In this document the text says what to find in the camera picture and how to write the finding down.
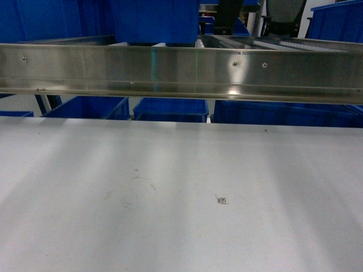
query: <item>white surface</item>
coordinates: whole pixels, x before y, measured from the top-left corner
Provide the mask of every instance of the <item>white surface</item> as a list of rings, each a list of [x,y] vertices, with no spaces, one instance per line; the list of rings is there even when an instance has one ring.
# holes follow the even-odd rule
[[[363,271],[363,130],[0,118],[0,131],[1,271]]]

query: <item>stainless steel rail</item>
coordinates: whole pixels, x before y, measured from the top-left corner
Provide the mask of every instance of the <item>stainless steel rail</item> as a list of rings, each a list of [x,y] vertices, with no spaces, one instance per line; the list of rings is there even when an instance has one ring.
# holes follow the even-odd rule
[[[112,38],[99,37],[103,45],[0,44],[0,93],[363,104],[363,45],[200,38],[204,48],[104,46]]]

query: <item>black office chair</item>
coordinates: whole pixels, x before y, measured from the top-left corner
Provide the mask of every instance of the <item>black office chair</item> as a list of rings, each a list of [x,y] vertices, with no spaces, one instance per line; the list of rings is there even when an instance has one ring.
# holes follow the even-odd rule
[[[297,37],[306,0],[266,0],[261,37],[270,33]]]

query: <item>metal shelf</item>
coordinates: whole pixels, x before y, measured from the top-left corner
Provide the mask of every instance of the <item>metal shelf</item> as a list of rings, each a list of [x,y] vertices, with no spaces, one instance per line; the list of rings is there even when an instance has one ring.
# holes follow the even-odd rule
[[[0,93],[363,104],[361,44],[200,40],[203,48],[107,46],[110,36],[0,44]]]

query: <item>blue bin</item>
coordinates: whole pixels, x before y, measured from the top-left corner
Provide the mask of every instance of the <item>blue bin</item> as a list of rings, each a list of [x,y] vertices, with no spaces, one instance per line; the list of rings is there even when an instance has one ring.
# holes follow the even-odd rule
[[[212,122],[223,124],[360,128],[362,116],[344,106],[216,101]]]
[[[206,23],[205,24],[205,34],[206,35],[213,35],[214,34],[214,17],[212,16],[201,16],[199,17],[199,22]],[[236,36],[250,36],[249,31],[244,26],[242,21],[237,18],[234,29],[233,29],[233,35]]]
[[[113,17],[111,6],[106,0],[78,0],[82,35],[113,35]]]
[[[127,120],[128,97],[77,96],[42,117]]]
[[[117,42],[192,44],[200,0],[110,0]]]
[[[220,0],[200,0],[200,3],[203,5],[218,5]]]
[[[135,120],[206,123],[206,100],[143,98],[133,109]]]
[[[259,0],[244,0],[243,5],[244,6],[256,6],[259,4]]]
[[[0,43],[82,36],[77,0],[3,0]]]
[[[240,18],[237,18],[236,23],[234,24],[233,35],[236,35],[236,36],[250,36],[249,31],[244,26],[244,24],[242,23]]]
[[[363,43],[363,0],[334,3],[314,12],[309,38]]]
[[[213,16],[200,16],[200,23],[205,23],[204,30],[206,35],[214,34],[214,17]]]
[[[12,116],[12,117],[34,117],[33,112],[10,112],[0,110],[0,116]]]

